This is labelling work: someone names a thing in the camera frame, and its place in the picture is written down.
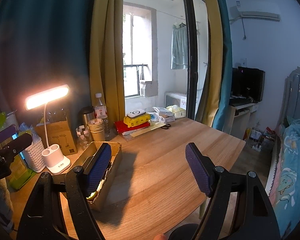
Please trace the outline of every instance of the yellow curtain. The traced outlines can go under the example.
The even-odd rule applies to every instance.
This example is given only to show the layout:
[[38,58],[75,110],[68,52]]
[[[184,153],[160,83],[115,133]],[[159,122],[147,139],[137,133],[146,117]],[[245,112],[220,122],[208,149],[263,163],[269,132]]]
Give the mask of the yellow curtain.
[[208,20],[210,23],[210,78],[208,99],[203,109],[202,123],[212,127],[218,111],[222,78],[223,36],[218,0],[206,0]]
[[125,116],[122,60],[123,0],[94,0],[90,39],[91,102],[102,93],[109,122]]

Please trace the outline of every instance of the red book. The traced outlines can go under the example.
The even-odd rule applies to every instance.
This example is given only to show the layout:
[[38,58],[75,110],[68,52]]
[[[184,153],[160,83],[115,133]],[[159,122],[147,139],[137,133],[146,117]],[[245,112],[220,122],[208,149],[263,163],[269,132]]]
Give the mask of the red book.
[[114,122],[114,125],[115,125],[118,133],[123,133],[123,132],[137,130],[137,129],[140,129],[140,128],[146,128],[146,127],[150,126],[150,123],[145,122],[145,123],[140,124],[138,126],[133,126],[133,127],[129,128],[128,125],[126,125],[122,120],[122,121]]

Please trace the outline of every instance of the window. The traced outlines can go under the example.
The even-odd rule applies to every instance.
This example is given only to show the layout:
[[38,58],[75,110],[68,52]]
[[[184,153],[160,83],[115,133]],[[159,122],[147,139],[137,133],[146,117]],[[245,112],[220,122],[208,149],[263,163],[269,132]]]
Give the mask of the window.
[[123,75],[125,97],[140,95],[140,80],[152,80],[152,11],[123,6]]

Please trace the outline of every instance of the white lamp base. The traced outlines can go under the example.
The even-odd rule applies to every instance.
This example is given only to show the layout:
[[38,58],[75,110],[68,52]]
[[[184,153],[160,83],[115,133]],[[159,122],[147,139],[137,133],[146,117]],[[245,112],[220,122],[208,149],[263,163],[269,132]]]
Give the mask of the white lamp base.
[[69,168],[70,165],[71,165],[71,161],[66,156],[64,156],[64,158],[61,162],[59,162],[58,164],[56,164],[53,167],[47,166],[47,168],[53,175],[57,175],[57,174],[62,173],[67,168]]
[[71,165],[71,161],[62,154],[58,144],[53,144],[44,149],[41,155],[47,168],[54,175],[62,173]]

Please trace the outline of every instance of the blue bedsheet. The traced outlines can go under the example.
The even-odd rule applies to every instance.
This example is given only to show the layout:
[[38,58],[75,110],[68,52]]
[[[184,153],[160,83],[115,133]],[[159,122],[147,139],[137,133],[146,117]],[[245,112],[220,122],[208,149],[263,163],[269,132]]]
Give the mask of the blue bedsheet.
[[279,182],[274,212],[285,238],[300,221],[300,119],[293,120],[283,134]]

